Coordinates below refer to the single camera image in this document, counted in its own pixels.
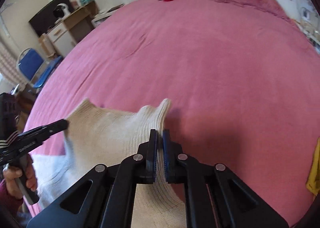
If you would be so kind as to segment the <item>person left forearm red sleeve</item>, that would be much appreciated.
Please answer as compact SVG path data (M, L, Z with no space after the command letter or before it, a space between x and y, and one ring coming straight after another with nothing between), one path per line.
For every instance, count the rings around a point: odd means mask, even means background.
M17 199L9 194L5 180L2 180L1 182L0 201L1 206L8 210L13 217L17 216L18 209L23 204L23 198Z

